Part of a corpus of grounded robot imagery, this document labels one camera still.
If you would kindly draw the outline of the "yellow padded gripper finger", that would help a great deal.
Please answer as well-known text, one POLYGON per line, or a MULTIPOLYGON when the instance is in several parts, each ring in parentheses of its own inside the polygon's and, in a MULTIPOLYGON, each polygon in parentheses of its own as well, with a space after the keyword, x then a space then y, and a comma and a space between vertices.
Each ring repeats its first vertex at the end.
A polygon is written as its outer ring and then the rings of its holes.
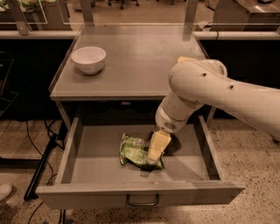
POLYGON ((147 161, 149 163, 156 163, 171 140, 172 138, 169 133, 162 130, 155 131, 150 140, 147 161))

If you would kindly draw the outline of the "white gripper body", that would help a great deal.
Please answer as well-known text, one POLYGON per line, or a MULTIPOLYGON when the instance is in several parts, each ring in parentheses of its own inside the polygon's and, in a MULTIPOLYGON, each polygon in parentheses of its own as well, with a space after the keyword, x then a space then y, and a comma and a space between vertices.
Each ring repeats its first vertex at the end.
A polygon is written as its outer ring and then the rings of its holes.
POLYGON ((186 125, 186 121, 177 121, 169 117, 164 111, 163 104, 157 108, 155 123, 160 130, 170 134, 179 132, 186 125))

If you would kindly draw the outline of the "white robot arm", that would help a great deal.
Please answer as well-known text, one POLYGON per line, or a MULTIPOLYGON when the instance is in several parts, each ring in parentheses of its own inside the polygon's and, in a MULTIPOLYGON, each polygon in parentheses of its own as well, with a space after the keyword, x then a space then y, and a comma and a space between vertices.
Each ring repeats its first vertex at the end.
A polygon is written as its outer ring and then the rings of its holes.
POLYGON ((228 78, 215 59, 181 57, 168 76, 170 90, 157 108, 158 131, 150 141, 147 162, 154 165, 190 116, 204 105, 221 109, 280 140, 280 90, 228 78))

